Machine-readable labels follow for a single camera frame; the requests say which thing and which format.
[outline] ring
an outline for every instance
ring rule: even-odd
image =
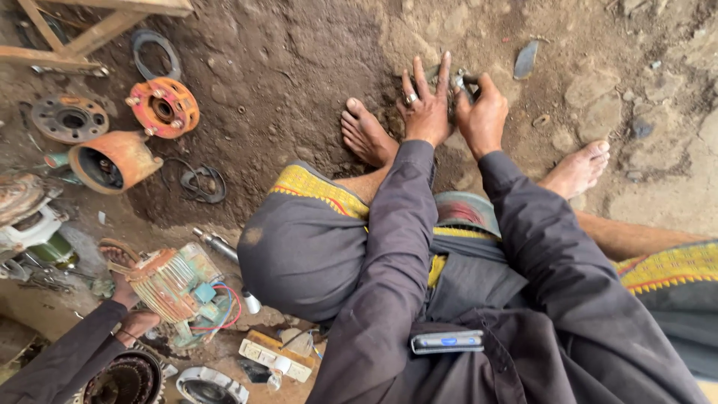
[[[416,96],[416,94],[409,94],[408,96],[406,96],[406,99],[404,100],[404,102],[406,103],[406,105],[411,105],[412,102],[414,102],[418,99],[419,99],[419,97]]]

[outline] black rubber ring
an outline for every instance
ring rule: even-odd
[[[135,65],[137,66],[137,70],[139,70],[139,73],[142,75],[142,77],[145,78],[145,80],[152,80],[153,78],[158,77],[168,77],[172,80],[180,81],[180,77],[182,77],[182,66],[180,65],[180,59],[177,57],[177,54],[174,51],[174,47],[171,43],[169,43],[169,40],[167,38],[161,36],[155,31],[152,31],[151,29],[138,29],[132,34],[132,53],[134,54],[135,58]],[[159,76],[151,71],[142,63],[139,57],[139,50],[147,42],[154,42],[158,44],[159,46],[164,49],[164,51],[167,53],[167,56],[169,56],[169,62],[172,64],[172,69],[169,71],[168,74],[164,76]]]

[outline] orange wheel hub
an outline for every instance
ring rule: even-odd
[[[137,83],[125,100],[148,136],[175,139],[200,121],[195,97],[179,81],[158,77]]]

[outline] hand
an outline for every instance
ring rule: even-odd
[[[396,100],[396,108],[406,125],[405,140],[426,140],[435,149],[451,134],[447,116],[450,65],[451,53],[446,52],[439,68],[437,92],[432,94],[424,76],[421,58],[419,56],[414,57],[414,80],[416,81],[416,88],[419,90],[418,98],[407,104],[405,104],[405,99]],[[401,86],[404,89],[406,99],[416,97],[416,92],[411,85],[407,70],[404,70],[401,75]]]
[[[456,122],[476,161],[501,150],[503,124],[508,114],[508,101],[502,96],[487,73],[477,82],[481,95],[474,105],[459,87],[454,88]]]

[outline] red wire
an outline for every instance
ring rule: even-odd
[[[226,329],[229,328],[232,324],[236,323],[239,319],[239,316],[242,314],[242,303],[239,303],[239,296],[237,296],[237,292],[234,291],[232,288],[228,288],[227,286],[222,285],[216,285],[212,286],[212,289],[227,289],[234,295],[235,298],[237,298],[237,306],[239,306],[239,311],[237,311],[237,316],[232,320],[229,324],[225,324],[223,326],[219,327],[190,327],[192,330],[216,330],[216,329]]]

